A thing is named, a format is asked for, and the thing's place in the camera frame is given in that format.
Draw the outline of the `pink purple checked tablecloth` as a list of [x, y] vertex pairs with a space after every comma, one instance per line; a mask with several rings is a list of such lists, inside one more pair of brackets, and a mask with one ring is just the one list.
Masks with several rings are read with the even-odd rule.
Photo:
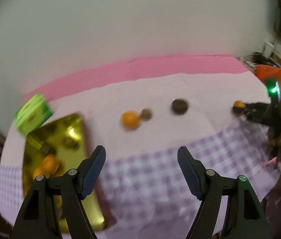
[[[113, 225], [99, 238], [184, 238], [199, 201], [177, 163], [186, 146], [220, 175], [250, 180], [259, 199], [276, 185], [279, 169], [264, 170], [267, 128], [232, 114], [235, 100], [268, 101], [265, 86], [231, 56], [168, 56], [101, 66], [62, 77], [38, 89], [56, 120], [83, 117], [91, 148], [102, 145], [100, 174]], [[188, 111], [174, 114], [175, 99]], [[144, 108], [136, 129], [121, 116]]]

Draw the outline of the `dark brown mangosteen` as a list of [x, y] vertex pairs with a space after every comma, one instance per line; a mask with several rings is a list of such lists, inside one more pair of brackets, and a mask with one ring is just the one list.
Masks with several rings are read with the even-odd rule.
[[188, 111], [188, 102], [184, 99], [175, 99], [171, 108], [174, 114], [183, 115]]

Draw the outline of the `gold and red toffee tin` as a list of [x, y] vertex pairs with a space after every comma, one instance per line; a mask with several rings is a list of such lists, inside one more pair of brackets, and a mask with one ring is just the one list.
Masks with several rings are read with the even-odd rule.
[[[83, 117], [77, 113], [44, 124], [26, 136], [22, 179], [23, 194], [26, 195], [33, 179], [42, 169], [44, 159], [57, 159], [60, 164], [51, 177], [58, 177], [78, 165], [92, 154]], [[89, 222], [95, 232], [105, 230], [113, 221], [103, 201], [104, 193], [97, 180], [94, 191], [82, 201]]]

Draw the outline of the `green tissue pack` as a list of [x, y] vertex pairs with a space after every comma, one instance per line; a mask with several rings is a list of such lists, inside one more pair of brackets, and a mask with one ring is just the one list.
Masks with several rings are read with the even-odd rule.
[[23, 136], [39, 128], [52, 116], [53, 112], [42, 93], [33, 95], [16, 112], [15, 127]]

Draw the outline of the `small brown longan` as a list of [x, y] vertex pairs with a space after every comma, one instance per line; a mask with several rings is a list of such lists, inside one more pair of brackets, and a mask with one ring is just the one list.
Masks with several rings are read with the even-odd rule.
[[140, 118], [145, 121], [150, 120], [152, 118], [152, 110], [149, 108], [144, 108], [140, 113]]

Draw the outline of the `orange tangerine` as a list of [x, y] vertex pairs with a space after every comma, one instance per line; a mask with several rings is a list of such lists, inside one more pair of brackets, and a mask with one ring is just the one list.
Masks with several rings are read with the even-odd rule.
[[60, 166], [60, 160], [57, 158], [57, 156], [53, 154], [48, 154], [42, 161], [42, 169], [50, 174], [53, 175], [56, 173]]
[[241, 100], [235, 101], [233, 106], [236, 107], [236, 108], [239, 108], [239, 109], [245, 109], [246, 108], [245, 103]]
[[126, 129], [136, 129], [140, 124], [140, 117], [135, 111], [126, 111], [121, 116], [121, 124]]
[[33, 180], [36, 179], [36, 177], [38, 175], [43, 175], [46, 178], [49, 177], [49, 173], [47, 171], [45, 171], [42, 166], [39, 166], [34, 170], [33, 175], [32, 175]]

